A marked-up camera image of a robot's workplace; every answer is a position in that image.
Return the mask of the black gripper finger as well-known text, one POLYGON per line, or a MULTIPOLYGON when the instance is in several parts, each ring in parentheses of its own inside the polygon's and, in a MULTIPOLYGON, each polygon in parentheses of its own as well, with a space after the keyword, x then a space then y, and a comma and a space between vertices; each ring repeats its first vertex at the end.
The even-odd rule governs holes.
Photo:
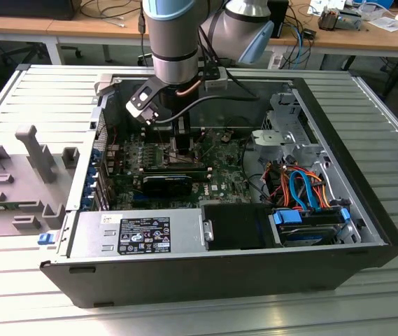
POLYGON ((180 155, 187 155, 192 149, 191 124, 189 116, 181 116, 171 123, 171 145, 174 151, 180 155))

